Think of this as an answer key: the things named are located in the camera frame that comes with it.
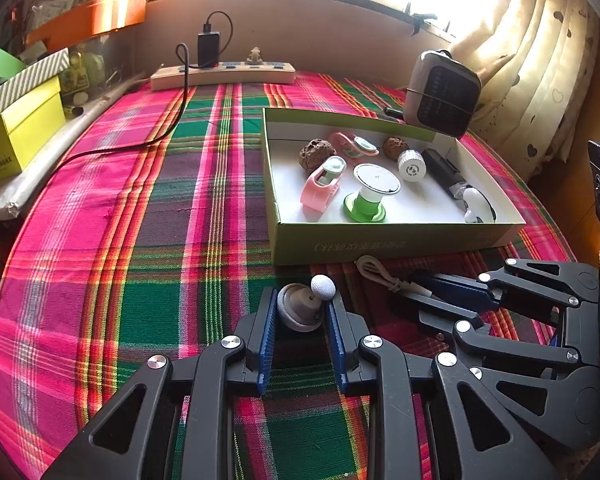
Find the orange box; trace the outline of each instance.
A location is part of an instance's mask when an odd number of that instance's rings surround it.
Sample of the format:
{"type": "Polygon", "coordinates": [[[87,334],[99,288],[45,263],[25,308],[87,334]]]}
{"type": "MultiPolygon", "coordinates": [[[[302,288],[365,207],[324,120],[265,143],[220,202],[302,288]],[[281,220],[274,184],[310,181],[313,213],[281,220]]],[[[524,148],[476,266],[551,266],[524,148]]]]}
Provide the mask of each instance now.
{"type": "Polygon", "coordinates": [[[27,36],[27,46],[42,40],[49,52],[98,34],[144,22],[146,0],[90,0],[49,20],[27,36]]]}

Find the green base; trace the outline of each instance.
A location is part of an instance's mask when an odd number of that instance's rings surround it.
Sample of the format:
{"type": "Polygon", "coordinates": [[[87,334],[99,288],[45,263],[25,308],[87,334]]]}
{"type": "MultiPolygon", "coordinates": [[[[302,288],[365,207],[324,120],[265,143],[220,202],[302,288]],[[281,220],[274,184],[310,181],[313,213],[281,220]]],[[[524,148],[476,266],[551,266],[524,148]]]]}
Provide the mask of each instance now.
{"type": "Polygon", "coordinates": [[[369,202],[358,193],[348,194],[343,206],[347,215],[356,222],[382,222],[386,216],[382,203],[369,202]]]}

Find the yellow gift box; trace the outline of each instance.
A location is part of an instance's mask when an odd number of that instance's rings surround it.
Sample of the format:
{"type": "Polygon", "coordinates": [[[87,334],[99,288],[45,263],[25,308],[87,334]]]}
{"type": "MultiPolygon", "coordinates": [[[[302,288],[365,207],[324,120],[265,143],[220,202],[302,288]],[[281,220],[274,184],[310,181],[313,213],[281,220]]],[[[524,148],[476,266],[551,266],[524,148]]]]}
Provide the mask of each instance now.
{"type": "Polygon", "coordinates": [[[0,114],[0,179],[20,173],[64,124],[60,81],[53,77],[0,114]]]}

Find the open tray box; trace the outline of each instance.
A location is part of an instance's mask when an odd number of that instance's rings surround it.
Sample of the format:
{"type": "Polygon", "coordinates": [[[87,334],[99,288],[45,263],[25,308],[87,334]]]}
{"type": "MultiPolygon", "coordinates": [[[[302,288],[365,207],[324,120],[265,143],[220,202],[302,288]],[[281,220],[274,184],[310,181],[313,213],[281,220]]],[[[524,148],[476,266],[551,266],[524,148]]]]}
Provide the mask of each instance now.
{"type": "Polygon", "coordinates": [[[332,112],[264,108],[262,157],[274,265],[352,262],[362,254],[399,258],[497,247],[510,242],[525,224],[493,177],[457,139],[414,126],[332,112]],[[327,140],[340,131],[378,146],[380,154],[366,157],[365,162],[384,166],[398,178],[397,163],[382,152],[387,136],[404,137],[418,151],[434,148],[487,197],[496,211],[496,223],[465,223],[462,202],[453,200],[429,174],[416,183],[400,179],[400,191],[382,199],[384,222],[354,222],[342,206],[344,197],[360,189],[349,164],[324,213],[303,206],[300,193],[309,172],[298,164],[298,154],[310,140],[327,140]]]}

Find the white cable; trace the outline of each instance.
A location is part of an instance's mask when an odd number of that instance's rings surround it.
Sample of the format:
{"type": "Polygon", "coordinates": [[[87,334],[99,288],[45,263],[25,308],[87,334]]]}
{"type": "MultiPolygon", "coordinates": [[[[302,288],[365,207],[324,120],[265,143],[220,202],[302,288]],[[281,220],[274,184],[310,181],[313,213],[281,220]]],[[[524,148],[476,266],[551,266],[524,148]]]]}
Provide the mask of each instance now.
{"type": "Polygon", "coordinates": [[[432,292],[428,288],[418,285],[413,282],[404,282],[390,275],[378,259],[365,254],[360,256],[356,261],[358,272],[362,276],[372,282],[380,283],[388,288],[391,292],[415,292],[423,296],[431,297],[432,292]]]}

